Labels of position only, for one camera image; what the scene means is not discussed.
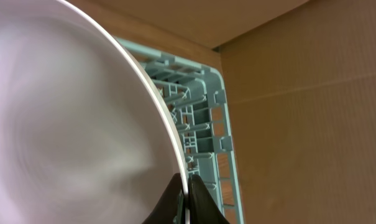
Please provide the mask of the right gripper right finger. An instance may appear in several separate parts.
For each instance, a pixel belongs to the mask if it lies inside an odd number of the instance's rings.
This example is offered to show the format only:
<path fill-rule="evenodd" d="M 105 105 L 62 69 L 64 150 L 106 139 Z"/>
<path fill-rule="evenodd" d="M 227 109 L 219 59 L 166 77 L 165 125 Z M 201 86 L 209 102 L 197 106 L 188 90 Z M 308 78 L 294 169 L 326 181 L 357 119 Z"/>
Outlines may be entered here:
<path fill-rule="evenodd" d="M 189 178 L 188 193 L 191 224 L 229 224 L 199 175 Z"/>

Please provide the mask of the large white plate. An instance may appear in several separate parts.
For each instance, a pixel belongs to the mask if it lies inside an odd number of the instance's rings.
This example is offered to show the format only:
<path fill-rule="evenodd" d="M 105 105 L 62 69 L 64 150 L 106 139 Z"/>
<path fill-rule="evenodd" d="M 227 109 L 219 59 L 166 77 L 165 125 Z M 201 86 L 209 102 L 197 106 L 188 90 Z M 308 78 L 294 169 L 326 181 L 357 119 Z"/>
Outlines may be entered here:
<path fill-rule="evenodd" d="M 0 223 L 142 223 L 186 162 L 143 66 L 68 1 L 0 1 Z"/>

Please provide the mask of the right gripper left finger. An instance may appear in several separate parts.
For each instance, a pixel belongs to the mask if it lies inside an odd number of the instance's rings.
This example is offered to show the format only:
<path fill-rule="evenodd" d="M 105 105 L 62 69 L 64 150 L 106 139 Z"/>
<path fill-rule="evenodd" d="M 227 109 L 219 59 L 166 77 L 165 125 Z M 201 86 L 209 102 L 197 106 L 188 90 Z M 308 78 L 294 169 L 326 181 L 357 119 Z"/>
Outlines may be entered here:
<path fill-rule="evenodd" d="M 181 224 L 185 217 L 180 174 L 174 174 L 155 208 L 142 224 Z"/>

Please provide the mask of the cardboard panel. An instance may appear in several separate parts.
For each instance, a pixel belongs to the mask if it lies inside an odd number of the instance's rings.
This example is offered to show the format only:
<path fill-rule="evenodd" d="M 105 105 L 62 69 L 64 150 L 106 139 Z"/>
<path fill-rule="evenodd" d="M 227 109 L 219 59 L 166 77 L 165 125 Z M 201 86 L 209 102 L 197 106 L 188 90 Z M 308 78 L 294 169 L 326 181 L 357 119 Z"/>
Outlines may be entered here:
<path fill-rule="evenodd" d="M 221 70 L 247 223 L 376 223 L 376 0 L 76 5 Z"/>

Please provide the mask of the grey dishwasher rack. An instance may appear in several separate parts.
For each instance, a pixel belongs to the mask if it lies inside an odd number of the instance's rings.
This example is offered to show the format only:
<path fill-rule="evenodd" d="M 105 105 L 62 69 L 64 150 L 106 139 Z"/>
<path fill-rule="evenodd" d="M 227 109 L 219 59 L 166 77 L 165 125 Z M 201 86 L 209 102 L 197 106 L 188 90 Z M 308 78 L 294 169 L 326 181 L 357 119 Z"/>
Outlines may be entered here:
<path fill-rule="evenodd" d="M 229 223 L 244 223 L 224 80 L 212 67 L 118 39 L 165 100 L 180 135 L 187 172 L 199 175 Z"/>

